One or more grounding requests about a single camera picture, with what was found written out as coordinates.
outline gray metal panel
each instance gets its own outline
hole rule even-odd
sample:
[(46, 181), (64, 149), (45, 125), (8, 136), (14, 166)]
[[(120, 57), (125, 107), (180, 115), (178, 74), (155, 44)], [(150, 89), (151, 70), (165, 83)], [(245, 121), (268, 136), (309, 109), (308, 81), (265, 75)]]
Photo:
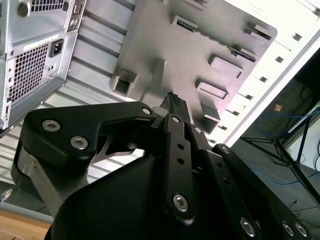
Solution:
[[(58, 9), (41, 11), (32, 10), (32, 0), (25, 1), (1, 1), (0, 29), (1, 44), (0, 50), (8, 53), (7, 59), (12, 58), (17, 46), (25, 46), (29, 41), (40, 41), (57, 31), (64, 29), (67, 12), (63, 11), (63, 3), (57, 1)], [(18, 15), (18, 7), (25, 4), (28, 7), (27, 16)]]
[[(177, 25), (178, 21), (189, 29)], [(201, 32), (190, 31), (190, 27)], [(255, 34), (259, 31), (260, 35), (254, 38), (244, 34), (249, 29)], [(154, 107), (161, 104), (167, 93), (154, 97), (155, 91), (147, 89), (155, 76), (155, 62), (158, 59), (166, 61), (163, 78), (161, 76), (163, 87), (172, 89), (187, 102), (194, 122), (204, 130), (201, 103), (212, 106), (220, 114), (227, 109), (276, 35), (275, 28), (224, 0), (212, 1), (204, 11), (197, 11), (181, 0), (171, 0), (167, 5), (159, 0), (141, 0), (134, 10), (117, 67), (139, 76), (128, 97)], [(242, 50), (242, 54), (249, 51), (248, 55), (251, 58), (254, 55), (255, 60), (236, 54), (221, 42), (230, 47), (237, 46), (235, 48)], [(212, 55), (221, 58), (225, 65), (229, 64), (225, 69), (233, 66), (238, 73), (230, 75), (230, 70), (222, 70), (222, 64), (218, 68), (210, 66)], [(228, 95), (223, 100), (216, 100), (198, 94), (197, 80), (225, 89)]]
[[(77, 32), (55, 32), (45, 44), (20, 45), (14, 58), (0, 59), (0, 124), (6, 129), (61, 87), (67, 77)], [(53, 42), (63, 40), (61, 54), (50, 56)]]
[[(96, 6), (100, 4), (100, 7), (86, 7), (69, 66), (67, 83), (40, 108), (132, 101), (128, 97), (114, 95), (110, 89), (110, 79), (133, 11), (111, 0), (90, 0), (87, 5), (90, 2)], [(68, 62), (63, 63), (61, 68), (68, 65)], [(20, 131), (21, 125), (18, 125), (0, 139), (0, 181), (13, 184), (10, 169)], [(92, 165), (89, 168), (88, 181), (93, 182), (142, 155), (141, 150), (135, 153)]]

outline cable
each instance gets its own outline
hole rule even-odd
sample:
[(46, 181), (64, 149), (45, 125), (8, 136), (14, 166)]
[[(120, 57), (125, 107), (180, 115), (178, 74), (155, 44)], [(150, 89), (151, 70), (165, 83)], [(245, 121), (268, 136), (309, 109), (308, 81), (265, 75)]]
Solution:
[(319, 142), (318, 142), (318, 146), (316, 147), (316, 151), (318, 152), (318, 156), (316, 157), (316, 159), (314, 160), (314, 169), (319, 172), (319, 170), (317, 169), (317, 162), (320, 158), (320, 139), (319, 139)]
[(290, 206), (288, 206), (288, 209), (292, 208), (297, 202), (298, 200), (295, 200)]
[(266, 132), (264, 132), (264, 131), (261, 129), (261, 121), (262, 121), (263, 119), (265, 119), (266, 117), (269, 117), (269, 116), (285, 117), (285, 118), (291, 118), (291, 119), (303, 119), (303, 118), (306, 118), (306, 117), (313, 116), (313, 115), (315, 115), (315, 114), (317, 114), (317, 113), (319, 113), (319, 112), (320, 112), (320, 109), (317, 109), (316, 111), (314, 111), (314, 112), (312, 112), (312, 113), (310, 113), (310, 114), (307, 114), (307, 115), (289, 115), (289, 114), (281, 113), (281, 112), (268, 113), (268, 114), (266, 114), (262, 119), (260, 119), (260, 120), (258, 121), (258, 131), (259, 131), (259, 133), (260, 133), (261, 135), (263, 135), (263, 136), (265, 136), (265, 137), (268, 138), (268, 137), (275, 137), (275, 136), (277, 136), (277, 135), (280, 135), (280, 134), (288, 131), (289, 129), (291, 129), (291, 128), (294, 126), (294, 124), (293, 124), (293, 125), (291, 125), (291, 126), (286, 127), (286, 128), (283, 129), (282, 131), (275, 132), (275, 133), (266, 133)]
[(317, 206), (313, 206), (313, 207), (308, 207), (308, 208), (305, 208), (305, 209), (294, 210), (294, 211), (292, 211), (292, 212), (293, 212), (293, 213), (303, 212), (303, 211), (307, 211), (307, 210), (310, 210), (310, 209), (317, 209), (317, 208), (318, 208)]
[(319, 170), (317, 169), (317, 162), (318, 162), (319, 158), (320, 158), (320, 154), (319, 154), (319, 155), (316, 157), (316, 159), (314, 160), (314, 169), (315, 169), (317, 172), (319, 172)]
[[(291, 185), (291, 184), (296, 184), (296, 183), (299, 183), (299, 181), (292, 181), (292, 182), (286, 182), (286, 183), (281, 183), (281, 182), (275, 182), (275, 181), (272, 181), (267, 175), (265, 175), (262, 171), (260, 170), (257, 170), (257, 169), (253, 169), (253, 168), (250, 168), (252, 171), (255, 171), (257, 173), (260, 173), (262, 174), (267, 180), (268, 182), (272, 183), (272, 184), (275, 184), (275, 185), (279, 185), (279, 186), (286, 186), (286, 185)], [(317, 175), (319, 172), (315, 172), (313, 174), (311, 174), (310, 176), (307, 176), (307, 178), (311, 178), (315, 175)]]

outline silver metal plate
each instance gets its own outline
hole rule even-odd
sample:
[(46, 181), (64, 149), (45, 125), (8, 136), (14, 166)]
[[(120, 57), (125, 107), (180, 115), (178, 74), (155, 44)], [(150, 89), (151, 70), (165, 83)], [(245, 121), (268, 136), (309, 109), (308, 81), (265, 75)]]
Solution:
[[(197, 32), (192, 32), (180, 21)], [(245, 34), (246, 30), (257, 33), (256, 28), (262, 31), (257, 35), (265, 42)], [(138, 75), (127, 97), (143, 100), (153, 107), (159, 106), (164, 93), (171, 90), (187, 102), (192, 117), (199, 120), (202, 128), (201, 103), (221, 114), (276, 35), (275, 28), (224, 0), (213, 0), (204, 10), (195, 9), (183, 0), (170, 0), (167, 4), (159, 0), (141, 0), (135, 7), (117, 68)], [(212, 56), (229, 65), (224, 69), (215, 68), (218, 64), (211, 66)], [(159, 60), (164, 62), (162, 72), (155, 70)], [(239, 70), (237, 74), (226, 71), (232, 66)], [(197, 81), (228, 94), (223, 99), (199, 94)], [(157, 89), (150, 89), (151, 86), (157, 86)]]
[[(18, 121), (64, 84), (78, 33), (62, 30), (55, 35), (28, 51), (17, 46), (21, 51), (10, 60), (0, 58), (0, 129)], [(63, 40), (61, 53), (52, 56), (57, 40)]]

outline metal pole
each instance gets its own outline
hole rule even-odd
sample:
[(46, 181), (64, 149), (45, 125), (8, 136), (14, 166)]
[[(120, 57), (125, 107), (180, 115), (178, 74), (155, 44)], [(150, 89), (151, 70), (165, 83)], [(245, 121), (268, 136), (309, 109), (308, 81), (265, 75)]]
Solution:
[(298, 157), (296, 159), (296, 161), (298, 163), (300, 163), (301, 160), (301, 156), (302, 156), (302, 152), (304, 150), (304, 146), (305, 146), (305, 142), (306, 142), (306, 137), (307, 137), (307, 133), (308, 133), (308, 129), (309, 129), (309, 124), (310, 124), (310, 117), (308, 116), (306, 121), (305, 121), (305, 126), (304, 126), (304, 130), (303, 130), (303, 135), (302, 135), (302, 140), (300, 143), (300, 148), (299, 148), (299, 152), (298, 152)]
[(258, 146), (257, 144), (255, 144), (255, 143), (253, 143), (253, 142), (251, 142), (251, 141), (249, 141), (249, 140), (247, 140), (247, 139), (245, 139), (245, 138), (243, 138), (243, 137), (240, 137), (240, 139), (241, 139), (242, 141), (246, 142), (247, 144), (250, 144), (251, 146), (259, 149), (260, 151), (264, 152), (265, 154), (268, 154), (269, 156), (271, 156), (271, 157), (273, 157), (273, 158), (275, 158), (275, 159), (278, 159), (278, 160), (280, 160), (280, 161), (283, 161), (283, 159), (282, 159), (281, 157), (273, 154), (272, 152), (269, 152), (268, 150), (265, 150), (263, 147), (260, 147), (260, 146)]
[(309, 179), (306, 177), (306, 175), (301, 171), (300, 163), (295, 162), (292, 159), (290, 154), (286, 151), (284, 146), (279, 141), (277, 141), (275, 144), (279, 147), (283, 156), (290, 162), (289, 168), (295, 175), (296, 179), (306, 189), (306, 191), (309, 193), (312, 200), (315, 202), (316, 206), (320, 209), (320, 195), (318, 191), (314, 188), (314, 186), (311, 184)]

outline vent slot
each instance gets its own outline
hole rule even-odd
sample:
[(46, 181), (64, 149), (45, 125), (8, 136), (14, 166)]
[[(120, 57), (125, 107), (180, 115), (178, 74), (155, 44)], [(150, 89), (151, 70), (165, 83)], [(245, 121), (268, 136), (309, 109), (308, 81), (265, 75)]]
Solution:
[(41, 85), (48, 46), (39, 46), (16, 57), (14, 83), (9, 91), (12, 103), (18, 102)]
[(64, 0), (32, 0), (31, 12), (59, 10), (64, 6)]

